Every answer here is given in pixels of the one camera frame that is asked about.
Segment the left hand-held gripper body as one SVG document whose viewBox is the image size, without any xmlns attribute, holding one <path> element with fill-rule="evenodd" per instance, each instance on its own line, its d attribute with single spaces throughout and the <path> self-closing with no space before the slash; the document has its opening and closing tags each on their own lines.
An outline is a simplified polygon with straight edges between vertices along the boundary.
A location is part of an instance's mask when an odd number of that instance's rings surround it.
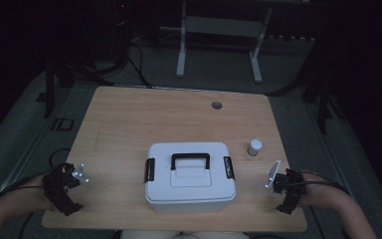
<svg viewBox="0 0 382 239">
<path fill-rule="evenodd" d="M 83 163 L 74 166 L 70 163 L 62 163 L 56 166 L 43 178 L 45 196 L 50 200 L 62 200 L 68 198 L 68 191 L 82 184 L 90 182 L 84 172 Z"/>
</svg>

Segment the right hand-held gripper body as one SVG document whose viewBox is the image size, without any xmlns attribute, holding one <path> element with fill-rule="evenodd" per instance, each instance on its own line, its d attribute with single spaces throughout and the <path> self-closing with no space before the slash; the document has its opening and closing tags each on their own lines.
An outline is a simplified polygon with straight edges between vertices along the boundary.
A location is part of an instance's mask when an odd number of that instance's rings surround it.
<svg viewBox="0 0 382 239">
<path fill-rule="evenodd" d="M 281 165 L 282 162 L 277 160 L 273 167 L 268 170 L 268 181 L 265 184 L 265 189 L 271 189 L 278 194 L 286 192 L 292 186 L 301 186 L 303 181 L 300 173 L 289 168 L 286 173 L 279 173 Z"/>
</svg>

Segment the small white-capped bottle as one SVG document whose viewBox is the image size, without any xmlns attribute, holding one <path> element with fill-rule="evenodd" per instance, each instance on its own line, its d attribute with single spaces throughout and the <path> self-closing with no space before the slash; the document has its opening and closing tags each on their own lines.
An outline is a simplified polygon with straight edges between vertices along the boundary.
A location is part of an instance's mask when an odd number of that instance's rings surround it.
<svg viewBox="0 0 382 239">
<path fill-rule="evenodd" d="M 258 139 L 253 139 L 247 148 L 247 154 L 250 156 L 256 156 L 262 148 L 263 143 Z"/>
</svg>

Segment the white plastic storage box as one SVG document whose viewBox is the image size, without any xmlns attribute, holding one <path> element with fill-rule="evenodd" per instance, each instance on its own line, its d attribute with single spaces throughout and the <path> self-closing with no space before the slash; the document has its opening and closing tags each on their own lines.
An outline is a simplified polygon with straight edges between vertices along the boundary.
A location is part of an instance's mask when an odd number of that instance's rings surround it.
<svg viewBox="0 0 382 239">
<path fill-rule="evenodd" d="M 213 200 L 153 201 L 148 203 L 159 213 L 212 212 L 225 209 L 234 201 L 232 198 Z"/>
</svg>

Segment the white box lid black handle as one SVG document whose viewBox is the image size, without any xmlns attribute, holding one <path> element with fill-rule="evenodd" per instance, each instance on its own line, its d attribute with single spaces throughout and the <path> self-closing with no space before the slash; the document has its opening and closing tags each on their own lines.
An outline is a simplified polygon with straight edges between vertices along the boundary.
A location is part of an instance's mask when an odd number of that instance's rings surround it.
<svg viewBox="0 0 382 239">
<path fill-rule="evenodd" d="M 231 201 L 236 196 L 232 158 L 222 142 L 155 143 L 148 150 L 144 184 L 153 204 Z"/>
</svg>

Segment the person's right hand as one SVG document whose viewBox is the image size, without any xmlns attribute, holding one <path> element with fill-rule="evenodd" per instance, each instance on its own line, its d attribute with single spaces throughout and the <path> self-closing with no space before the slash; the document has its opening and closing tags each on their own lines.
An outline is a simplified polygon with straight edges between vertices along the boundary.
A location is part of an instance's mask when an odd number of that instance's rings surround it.
<svg viewBox="0 0 382 239">
<path fill-rule="evenodd" d="M 331 208 L 335 188 L 325 185 L 325 180 L 316 175 L 304 173 L 302 176 L 303 180 L 307 182 L 307 186 L 299 205 Z"/>
</svg>

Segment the person's left hand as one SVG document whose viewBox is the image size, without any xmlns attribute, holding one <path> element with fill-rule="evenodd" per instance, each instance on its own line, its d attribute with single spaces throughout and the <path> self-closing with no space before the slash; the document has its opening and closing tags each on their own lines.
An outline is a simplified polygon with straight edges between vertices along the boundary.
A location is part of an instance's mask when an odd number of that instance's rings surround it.
<svg viewBox="0 0 382 239">
<path fill-rule="evenodd" d="M 55 211 L 54 204 L 45 196 L 43 189 L 43 178 L 45 175 L 37 176 L 25 183 L 21 190 L 27 193 L 27 199 L 33 210 Z"/>
</svg>

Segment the black metal stand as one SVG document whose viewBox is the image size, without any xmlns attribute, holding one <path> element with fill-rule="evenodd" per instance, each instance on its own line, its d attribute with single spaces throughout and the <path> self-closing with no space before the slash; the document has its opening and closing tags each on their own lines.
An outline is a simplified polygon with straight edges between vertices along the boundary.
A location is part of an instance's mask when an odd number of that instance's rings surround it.
<svg viewBox="0 0 382 239">
<path fill-rule="evenodd" d="M 306 85 L 301 95 L 302 101 L 305 104 L 313 104 L 319 100 L 316 124 L 322 133 L 326 133 L 329 93 L 336 70 L 334 60 L 333 51 L 316 42 L 296 74 L 295 80 L 285 87 L 267 93 L 267 96 L 278 97 Z"/>
<path fill-rule="evenodd" d="M 54 55 L 47 60 L 45 68 L 45 119 L 51 115 L 55 106 L 55 79 L 58 79 L 63 88 L 71 88 L 75 83 L 72 72 L 79 73 L 98 85 L 113 86 L 113 83 L 104 80 L 74 60 L 64 55 Z"/>
</svg>

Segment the white metal stand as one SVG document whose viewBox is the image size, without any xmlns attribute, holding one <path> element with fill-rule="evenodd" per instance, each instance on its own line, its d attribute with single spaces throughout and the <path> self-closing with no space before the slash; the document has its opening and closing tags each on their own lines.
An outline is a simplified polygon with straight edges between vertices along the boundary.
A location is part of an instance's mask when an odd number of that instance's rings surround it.
<svg viewBox="0 0 382 239">
<path fill-rule="evenodd" d="M 257 40 L 255 48 L 249 52 L 249 58 L 254 81 L 256 84 L 261 83 L 263 81 L 263 77 L 259 64 L 259 52 L 264 42 L 272 14 L 273 8 L 268 7 L 262 21 L 194 16 L 187 13 L 187 0 L 182 0 L 180 48 L 176 67 L 176 76 L 182 78 L 185 75 L 187 33 L 238 36 L 255 38 Z"/>
</svg>

